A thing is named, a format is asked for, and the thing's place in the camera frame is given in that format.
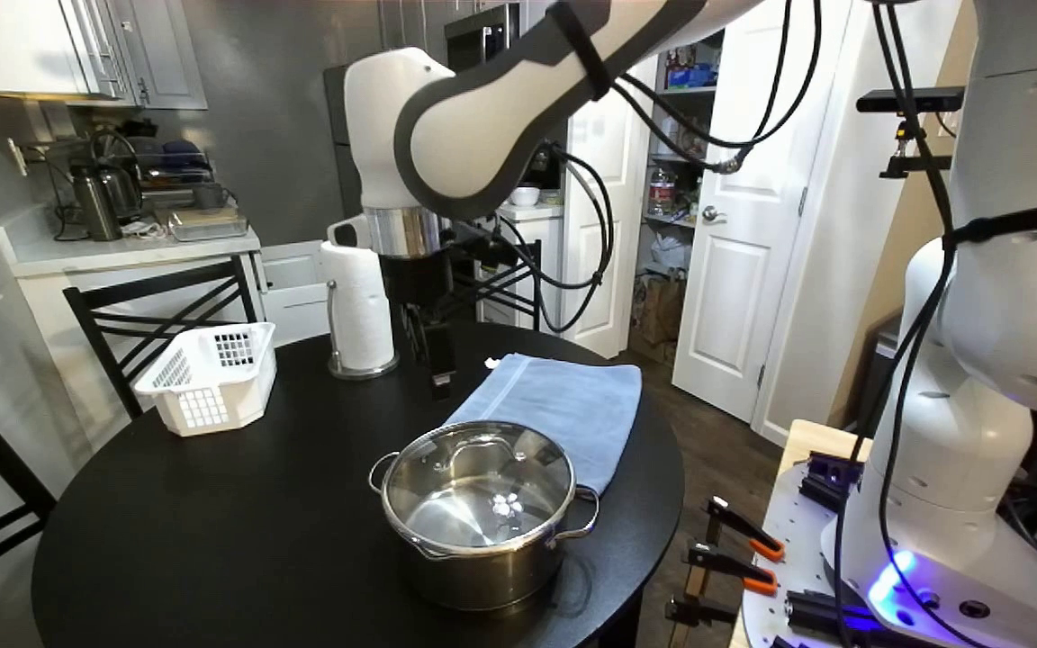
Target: round black table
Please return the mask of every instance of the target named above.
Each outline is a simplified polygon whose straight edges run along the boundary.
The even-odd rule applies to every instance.
[[[520,326],[483,331],[490,357],[599,357]],[[175,440],[147,414],[72,478],[40,541],[34,609],[48,648],[307,648],[307,643],[630,643],[639,590],[681,519],[681,451],[653,403],[601,519],[567,543],[559,579],[510,612],[445,612],[406,583],[406,548],[366,466],[435,429],[473,390],[435,396],[405,363],[340,381],[319,342],[280,350],[267,418]]]

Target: paper towel roll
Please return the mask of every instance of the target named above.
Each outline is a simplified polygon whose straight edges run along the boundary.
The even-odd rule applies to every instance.
[[[342,374],[381,374],[395,363],[388,300],[379,255],[325,241],[327,315],[334,363]]]

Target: floor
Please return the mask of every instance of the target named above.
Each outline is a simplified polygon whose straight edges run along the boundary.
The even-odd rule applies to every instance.
[[[643,372],[649,399],[665,414],[681,451],[683,451],[683,519],[659,565],[643,585],[643,603],[639,620],[639,648],[725,648],[730,627],[695,627],[683,642],[670,643],[672,621],[665,620],[665,597],[683,590],[683,553],[693,541],[701,536],[701,506],[708,496],[725,496],[747,519],[762,519],[771,478],[778,466],[778,446],[749,432],[741,420],[705,405],[701,399],[670,386],[670,352],[628,357]],[[747,541],[738,531],[720,536],[720,549],[747,558]],[[708,579],[708,602],[738,609],[738,583]]]
[[[665,621],[665,597],[683,585],[683,549],[701,536],[705,496],[728,496],[734,511],[762,519],[778,446],[753,434],[741,420],[672,390],[670,352],[628,360],[643,372],[643,391],[665,414],[683,451],[683,519],[659,573],[643,585],[639,648],[720,648],[728,643],[730,627],[700,627],[688,631],[681,643],[670,643],[672,621]],[[734,531],[725,531],[725,549],[747,558],[747,543]],[[714,579],[708,602],[734,609],[738,585],[730,579]],[[0,648],[40,648],[30,614],[30,561],[21,561],[21,570],[3,583]]]

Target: white basket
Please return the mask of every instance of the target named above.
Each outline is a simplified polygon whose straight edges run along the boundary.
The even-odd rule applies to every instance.
[[[275,386],[275,324],[225,324],[175,334],[133,381],[175,434],[243,429],[262,418]]]

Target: blue cloth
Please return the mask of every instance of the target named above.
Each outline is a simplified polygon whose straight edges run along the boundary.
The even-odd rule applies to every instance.
[[[445,418],[520,420],[553,440],[580,487],[606,492],[641,399],[641,372],[630,363],[588,367],[544,357],[504,357],[490,378]]]

